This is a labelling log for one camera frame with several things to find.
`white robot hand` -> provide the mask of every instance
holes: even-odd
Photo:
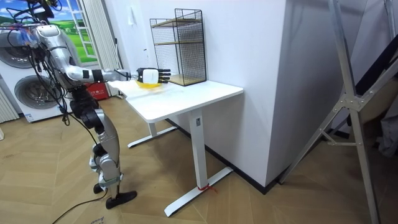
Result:
[[[147,84],[168,83],[170,69],[138,68],[137,81]]]

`washing machine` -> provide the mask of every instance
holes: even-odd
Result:
[[[0,32],[0,73],[12,96],[29,122],[61,115],[57,102],[47,93],[29,62],[26,47],[19,44],[19,34],[8,30]],[[60,92],[45,71],[43,81],[56,96]],[[70,111],[70,100],[66,99]]]

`yellow plate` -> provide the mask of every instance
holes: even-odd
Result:
[[[141,83],[141,82],[139,82],[137,80],[136,80],[136,83],[141,88],[153,88],[153,87],[157,87],[157,86],[161,85],[161,83],[156,83],[156,84]]]

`washer door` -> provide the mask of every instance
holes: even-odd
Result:
[[[55,96],[61,95],[61,93],[51,85],[49,78],[43,77],[43,81]],[[49,109],[57,106],[57,102],[47,93],[40,80],[35,75],[19,80],[15,85],[14,92],[16,98],[30,108]]]
[[[28,48],[18,43],[18,35],[11,32],[8,38],[8,32],[0,34],[0,60],[12,67],[32,68]]]

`wooden floor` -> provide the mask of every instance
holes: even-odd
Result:
[[[128,149],[148,135],[146,123],[123,100],[101,102],[121,142],[121,190],[137,190],[133,201],[111,210],[104,200],[82,205],[59,223],[82,224],[332,224],[370,223],[356,149],[322,142],[283,186],[262,195],[235,173],[218,182],[171,218],[164,208],[195,187],[189,138],[174,131]],[[165,121],[158,129],[169,127]],[[0,124],[0,224],[52,223],[71,206],[100,195],[92,193],[97,175],[88,167],[91,141],[76,122],[60,118],[28,124]],[[224,165],[206,155],[208,175]],[[373,176],[383,223],[398,223],[398,162],[371,152]]]

